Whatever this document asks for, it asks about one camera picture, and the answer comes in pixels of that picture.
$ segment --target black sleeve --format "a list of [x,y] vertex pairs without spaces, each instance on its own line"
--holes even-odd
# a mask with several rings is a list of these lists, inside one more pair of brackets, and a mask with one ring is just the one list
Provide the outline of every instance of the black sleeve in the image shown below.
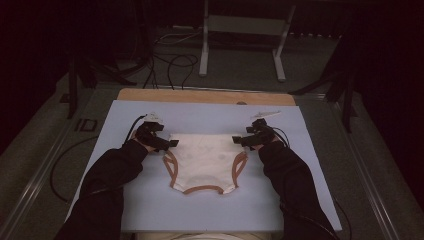
[[284,240],[338,239],[319,205],[308,165],[280,141],[259,149],[264,174],[280,195]]
[[85,175],[79,199],[55,239],[118,240],[124,209],[122,186],[143,170],[141,163],[147,154],[134,140],[105,152]]

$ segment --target light blue board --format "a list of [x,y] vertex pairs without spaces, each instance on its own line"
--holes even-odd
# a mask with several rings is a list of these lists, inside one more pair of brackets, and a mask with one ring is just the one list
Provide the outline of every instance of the light blue board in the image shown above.
[[[314,177],[321,207],[334,229],[341,230],[334,204],[315,154],[309,133],[295,106],[258,106],[198,103],[163,103],[114,101],[100,137],[86,168],[108,149],[120,148],[134,120],[155,112],[165,129],[159,136],[170,133],[234,134],[247,136],[246,127],[258,112],[281,111],[266,118],[269,126],[282,129],[291,148],[308,164]],[[143,162],[143,172],[125,186],[123,231],[172,232],[231,232],[282,231],[283,216],[279,197],[256,151],[248,152],[248,162],[238,178],[239,188],[225,195],[212,190],[189,195],[169,186],[170,176],[162,161],[164,152],[150,154]]]

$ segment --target gray floor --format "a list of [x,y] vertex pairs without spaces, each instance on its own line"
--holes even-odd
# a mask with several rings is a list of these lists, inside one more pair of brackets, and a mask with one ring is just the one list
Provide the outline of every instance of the gray floor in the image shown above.
[[[193,38],[181,44],[160,45],[156,52],[194,54],[200,57],[200,43],[200,38]],[[213,44],[208,76],[199,77],[199,64],[196,64],[184,89],[282,93],[295,90],[319,78],[336,44],[334,40],[322,38],[289,37],[282,55],[287,76],[285,83],[276,81],[271,48],[261,45],[256,48],[236,47],[234,50],[225,45]],[[172,56],[159,56],[172,59]],[[180,58],[175,63],[188,62]],[[164,88],[169,88],[167,68],[167,63],[155,59],[156,79]],[[172,67],[170,76],[173,85],[181,88],[189,72],[190,68]],[[139,83],[137,87],[140,87],[148,73],[146,68],[128,79]],[[98,77],[101,82],[96,89],[79,91],[80,111],[74,119],[67,120],[68,106],[59,103],[62,94],[67,92],[67,76],[64,76],[58,83],[57,93],[44,104],[0,157],[2,227],[13,213],[25,186],[44,160],[56,159],[64,149],[100,133],[110,104],[123,86],[105,76]],[[312,94],[297,97],[296,103],[304,115],[330,192],[347,214],[352,239],[424,239],[423,213],[364,109],[361,96],[354,96],[355,116],[351,119],[353,133],[347,134],[340,125],[338,105],[322,100],[326,88],[323,86]],[[94,132],[74,131],[79,118],[95,119],[99,124]],[[65,198],[73,197],[95,142],[91,140],[78,145],[66,153],[58,164],[54,184]],[[61,146],[57,152],[52,148],[55,145]],[[37,198],[29,203],[31,207],[17,222],[13,239],[52,239],[63,223],[69,205],[53,195],[48,184],[49,169],[46,173],[47,178],[39,184],[41,190],[37,192]],[[349,239],[348,221],[340,208],[337,211],[344,229],[338,235],[341,239]]]

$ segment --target white underwear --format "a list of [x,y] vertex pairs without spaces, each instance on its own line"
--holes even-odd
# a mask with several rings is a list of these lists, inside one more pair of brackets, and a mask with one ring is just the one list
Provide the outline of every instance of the white underwear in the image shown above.
[[170,186],[184,194],[204,189],[226,194],[237,188],[247,155],[241,145],[233,143],[235,135],[239,134],[171,134],[170,140],[179,143],[164,157]]

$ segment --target wooden edge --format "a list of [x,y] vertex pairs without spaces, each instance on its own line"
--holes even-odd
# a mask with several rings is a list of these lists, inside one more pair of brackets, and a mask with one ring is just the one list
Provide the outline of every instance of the wooden edge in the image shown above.
[[296,106],[290,94],[209,90],[124,88],[117,100]]

